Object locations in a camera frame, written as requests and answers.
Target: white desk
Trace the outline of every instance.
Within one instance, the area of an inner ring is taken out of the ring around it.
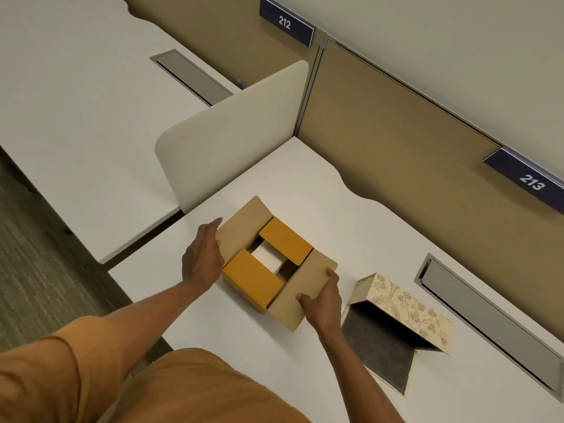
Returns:
[[[384,391],[407,422],[562,422],[564,405],[414,283],[432,253],[558,353],[564,345],[390,210],[352,194],[338,172],[296,138],[110,271],[133,301],[180,281],[180,257],[199,224],[233,215],[258,195],[315,248],[339,263],[347,301],[356,280],[385,275],[453,320],[452,355],[419,351],[401,397]],[[198,347],[265,384],[314,422],[347,420],[337,382],[313,329],[295,333],[254,311],[219,281],[166,331],[174,349]]]
[[[0,145],[98,261],[178,210],[155,141],[206,105],[171,49],[238,91],[123,0],[0,1]]]

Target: white number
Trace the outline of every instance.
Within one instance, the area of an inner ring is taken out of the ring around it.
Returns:
[[[527,183],[527,185],[531,185],[533,190],[540,190],[541,188],[546,187],[546,184],[539,183],[538,179],[533,179],[532,175],[525,175],[523,178],[519,178],[519,180]]]
[[[290,21],[284,18],[283,16],[279,16],[280,20],[278,23],[285,27],[286,29],[290,29]]]

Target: shirt sleeve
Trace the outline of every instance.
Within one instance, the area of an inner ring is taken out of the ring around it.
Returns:
[[[95,422],[124,378],[111,323],[87,316],[0,354],[0,422]]]

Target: hand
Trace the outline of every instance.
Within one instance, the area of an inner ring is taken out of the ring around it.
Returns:
[[[339,295],[339,276],[327,269],[329,280],[321,288],[319,295],[312,299],[306,294],[297,294],[296,299],[302,305],[306,319],[317,331],[320,338],[341,335],[341,296]]]
[[[215,240],[222,218],[198,227],[196,238],[182,256],[182,282],[194,288],[197,296],[206,292],[219,279],[225,260]]]

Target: cubicle partition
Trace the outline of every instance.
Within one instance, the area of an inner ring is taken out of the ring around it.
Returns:
[[[389,207],[564,340],[564,216],[482,162],[495,141],[323,31],[310,48],[293,40],[259,16],[259,0],[126,1],[233,82],[305,59],[314,75],[298,137],[350,190]]]

